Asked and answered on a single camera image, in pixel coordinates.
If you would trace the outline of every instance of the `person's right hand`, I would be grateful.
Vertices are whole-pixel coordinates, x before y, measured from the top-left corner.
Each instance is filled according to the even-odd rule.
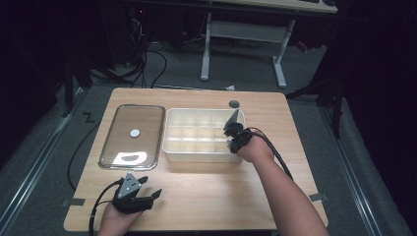
[[[273,153],[267,142],[255,135],[246,146],[237,151],[237,155],[254,164],[259,161],[273,160]]]

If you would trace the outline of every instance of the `wooden table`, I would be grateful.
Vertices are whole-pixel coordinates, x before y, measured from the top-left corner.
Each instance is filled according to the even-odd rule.
[[[119,105],[135,103],[169,108],[227,109],[240,102],[248,127],[264,131],[287,163],[295,182],[307,196],[318,192],[285,96],[278,92],[117,88],[112,93],[92,145],[74,198],[83,206],[70,206],[64,222],[69,231],[88,231],[89,214],[98,195],[127,170],[101,169],[99,155]],[[134,171],[148,176],[140,196],[162,189],[153,209],[147,210],[132,231],[276,229],[261,181],[252,164],[169,162],[161,150],[154,170]],[[111,200],[116,187],[103,201]],[[325,225],[328,219],[320,201],[313,202]],[[104,205],[97,209],[98,229]]]

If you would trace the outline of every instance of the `plastic container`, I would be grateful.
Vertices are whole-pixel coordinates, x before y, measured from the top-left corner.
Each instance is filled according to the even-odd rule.
[[[223,134],[234,109],[172,108],[166,115],[162,149],[169,161],[241,162],[230,152]],[[239,111],[237,122],[244,127],[245,117]]]

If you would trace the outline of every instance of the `desk leg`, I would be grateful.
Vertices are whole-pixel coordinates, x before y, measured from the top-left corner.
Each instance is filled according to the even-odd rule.
[[[284,74],[282,73],[281,60],[282,60],[282,57],[284,55],[285,48],[288,44],[289,37],[291,36],[292,29],[294,28],[294,24],[295,24],[295,20],[290,21],[290,23],[288,24],[288,27],[285,31],[283,40],[281,42],[281,48],[279,50],[279,53],[278,53],[277,56],[272,57],[273,68],[275,69],[276,78],[278,80],[278,86],[281,89],[286,88],[286,82],[285,82]]]
[[[203,55],[203,65],[202,65],[202,81],[207,81],[209,79],[209,40],[211,34],[211,13],[208,13],[208,22],[206,26],[206,47],[205,54]]]

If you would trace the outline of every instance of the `forearm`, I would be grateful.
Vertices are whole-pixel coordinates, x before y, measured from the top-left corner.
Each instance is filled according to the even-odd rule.
[[[280,235],[328,235],[303,191],[271,161],[254,162]]]

